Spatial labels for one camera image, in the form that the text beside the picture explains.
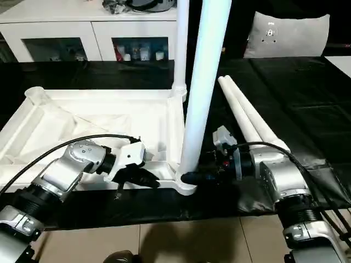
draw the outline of white pole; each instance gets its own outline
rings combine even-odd
[[[194,171],[228,23],[231,0],[203,0],[179,173]]]
[[[234,114],[234,117],[244,135],[244,138],[247,142],[252,141],[262,141],[261,137],[257,133],[255,127],[252,125],[251,121],[249,120],[248,116],[246,115],[245,111],[241,107],[239,101],[237,100],[234,93],[230,90],[231,86],[229,81],[224,77],[219,77],[218,82],[222,88],[225,98],[228,101],[228,104],[231,108],[231,111]],[[252,145],[250,148],[259,148],[262,145]]]
[[[182,96],[183,102],[186,99],[186,50],[188,44],[189,24],[189,0],[178,0],[177,2],[177,45],[174,59],[174,82],[172,85],[173,94]]]
[[[250,119],[251,123],[253,124],[262,140],[265,142],[270,142],[271,144],[278,145],[289,151],[290,149],[287,147],[287,145],[275,135],[270,126],[268,126],[261,115],[252,106],[250,101],[247,99],[247,97],[245,97],[245,95],[231,79],[231,77],[227,75],[225,76],[225,79],[227,80],[228,86],[230,87],[229,89],[234,93],[234,96],[239,101],[241,107],[245,111],[246,115]]]

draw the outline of black tablecloth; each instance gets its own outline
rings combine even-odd
[[[164,89],[173,82],[173,64],[49,62],[0,65],[4,126],[33,86],[45,89]],[[191,70],[187,74],[190,87]],[[339,205],[351,205],[351,79],[325,58],[221,61],[218,75],[230,75],[278,137],[311,171]],[[218,85],[214,88],[203,151],[221,125],[244,142]],[[234,187],[199,188],[192,196],[175,190],[74,192],[50,222],[52,228],[88,228],[274,213],[258,180],[246,177]],[[6,194],[5,204],[13,197]]]

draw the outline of white pillow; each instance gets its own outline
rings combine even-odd
[[[244,58],[320,56],[328,39],[329,18],[279,19],[256,12]]]

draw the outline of white plastic tray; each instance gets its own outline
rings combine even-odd
[[[53,146],[80,136],[115,133],[138,138],[145,144],[145,169],[160,178],[161,188],[190,195],[195,187],[176,175],[182,151],[184,116],[181,96],[171,90],[44,90],[33,87],[0,131],[0,187],[20,169]],[[129,143],[115,138],[94,139],[114,149]],[[9,189],[23,188],[53,159],[58,150],[20,177]],[[77,190],[116,189],[102,175],[84,174]],[[126,183],[125,188],[143,188]]]

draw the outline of wire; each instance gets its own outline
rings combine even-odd
[[[311,184],[315,185],[316,188],[319,190],[319,192],[322,194],[322,196],[324,197],[325,201],[328,203],[328,205],[330,206],[330,208],[334,211],[334,213],[337,215],[337,217],[340,219],[341,223],[344,225],[344,227],[346,228],[348,233],[351,233],[351,227],[349,225],[349,223],[347,223],[346,219],[343,217],[343,215],[340,213],[340,211],[338,210],[338,206],[329,198],[329,196],[324,192],[324,190],[322,189],[322,187],[315,181],[314,177],[311,175],[311,173],[298,161],[298,159],[291,154],[290,152],[288,152],[286,149],[279,147],[275,144],[271,144],[269,142],[264,142],[264,141],[255,141],[255,142],[246,142],[243,144],[237,144],[237,145],[233,145],[232,148],[236,149],[236,148],[243,148],[243,147],[247,147],[247,146],[251,146],[251,145],[265,145],[265,146],[270,146],[272,148],[275,148],[277,150],[279,150],[280,152],[282,152],[283,154],[285,154],[287,157],[289,157],[290,161],[296,165],[296,167],[300,170],[303,178],[305,179],[307,185],[309,186],[309,190],[312,194],[312,196],[314,197],[314,200],[316,201],[316,203],[318,204],[318,206],[322,207],[322,204],[320,203],[320,201],[318,200],[317,194],[314,191],[313,187],[311,187]],[[332,221],[332,219],[326,214],[323,213],[323,216],[326,218],[326,220],[329,222],[329,224],[338,232],[338,234],[340,235],[340,237],[344,236],[344,233],[342,230],[340,230],[339,227],[337,227],[337,225]],[[351,248],[351,242],[346,242],[349,247]]]
[[[73,144],[74,142],[78,142],[78,141],[82,141],[82,140],[88,140],[88,139],[94,139],[94,138],[107,138],[107,137],[111,137],[111,138],[120,138],[120,139],[128,139],[131,144],[134,142],[138,142],[140,141],[140,139],[136,139],[134,137],[131,136],[127,136],[127,135],[118,135],[118,134],[96,134],[96,135],[87,135],[87,136],[83,136],[83,137],[79,137],[79,138],[75,138],[66,142],[63,142],[62,144],[53,147],[52,149],[50,149],[49,151],[43,153],[42,155],[40,155],[38,158],[36,158],[34,161],[32,161],[31,163],[29,163],[25,168],[23,168],[22,170],[20,170],[1,190],[0,190],[0,196],[5,193],[8,188],[11,187],[11,185],[21,176],[23,175],[26,171],[28,171],[31,167],[33,167],[37,162],[39,162],[40,160],[42,160],[43,158],[47,157],[49,154],[53,153],[54,151],[65,147],[69,144]]]

